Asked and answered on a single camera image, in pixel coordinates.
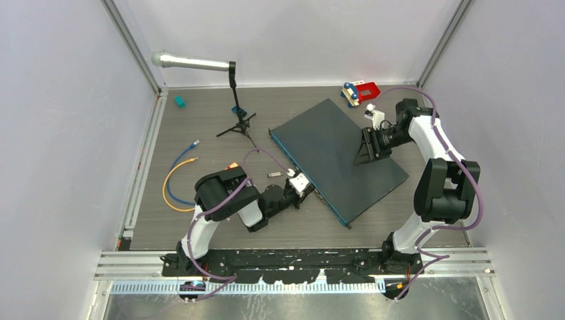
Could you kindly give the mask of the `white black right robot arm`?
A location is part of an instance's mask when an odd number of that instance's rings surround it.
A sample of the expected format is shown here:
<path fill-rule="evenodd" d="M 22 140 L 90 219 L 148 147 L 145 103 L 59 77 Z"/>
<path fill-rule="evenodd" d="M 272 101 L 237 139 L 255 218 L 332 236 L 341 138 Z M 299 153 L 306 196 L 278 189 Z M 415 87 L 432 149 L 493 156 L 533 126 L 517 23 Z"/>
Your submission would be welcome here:
<path fill-rule="evenodd" d="M 355 165 L 388 159 L 393 148 L 407 143 L 415 143 L 426 161 L 414 192 L 413 214 L 382 244 L 380 265 L 394 274 L 416 265 L 421 246 L 432 232 L 471 214 L 480 166 L 454 149 L 437 111 L 419 106 L 415 99 L 396 104 L 395 123 L 387 121 L 372 103 L 366 106 L 364 116 L 372 125 L 361 131 Z"/>

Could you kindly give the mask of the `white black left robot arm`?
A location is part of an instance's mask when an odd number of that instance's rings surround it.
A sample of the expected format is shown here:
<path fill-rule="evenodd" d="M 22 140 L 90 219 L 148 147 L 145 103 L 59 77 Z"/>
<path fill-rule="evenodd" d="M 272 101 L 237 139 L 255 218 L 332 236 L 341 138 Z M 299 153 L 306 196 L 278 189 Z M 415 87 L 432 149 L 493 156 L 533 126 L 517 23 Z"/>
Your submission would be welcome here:
<path fill-rule="evenodd" d="M 239 166 L 199 179 L 195 185 L 193 219 L 177 244 L 177 266 L 189 276 L 198 275 L 219 223 L 234 214 L 252 233 L 266 227 L 271 218 L 288 208 L 298 209 L 314 186 L 304 173 L 289 173 L 283 187 L 269 185 L 262 193 Z"/>

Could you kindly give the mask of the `small silver transceiver module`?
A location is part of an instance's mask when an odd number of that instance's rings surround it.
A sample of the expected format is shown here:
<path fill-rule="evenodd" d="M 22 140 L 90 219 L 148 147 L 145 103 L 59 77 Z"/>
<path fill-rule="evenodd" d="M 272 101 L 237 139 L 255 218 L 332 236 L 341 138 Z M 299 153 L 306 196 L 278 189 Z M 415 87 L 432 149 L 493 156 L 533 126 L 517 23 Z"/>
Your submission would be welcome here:
<path fill-rule="evenodd" d="M 284 175 L 284 173 L 282 171 L 278 171 L 278 172 L 274 172 L 274 173 L 269 173 L 267 175 L 268 178 L 273 178 L 273 177 L 280 177 Z"/>

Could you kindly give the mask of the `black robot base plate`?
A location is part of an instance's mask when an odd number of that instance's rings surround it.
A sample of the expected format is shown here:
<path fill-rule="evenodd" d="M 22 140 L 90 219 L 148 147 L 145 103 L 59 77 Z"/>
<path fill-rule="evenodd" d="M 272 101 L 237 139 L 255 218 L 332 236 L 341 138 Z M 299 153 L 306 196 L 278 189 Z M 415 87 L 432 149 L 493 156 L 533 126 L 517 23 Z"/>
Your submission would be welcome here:
<path fill-rule="evenodd" d="M 370 283 L 377 275 L 401 280 L 422 269 L 420 255 L 399 257 L 380 249 L 211 249 L 192 262 L 183 253 L 160 257 L 165 277 L 202 277 L 211 283 Z"/>

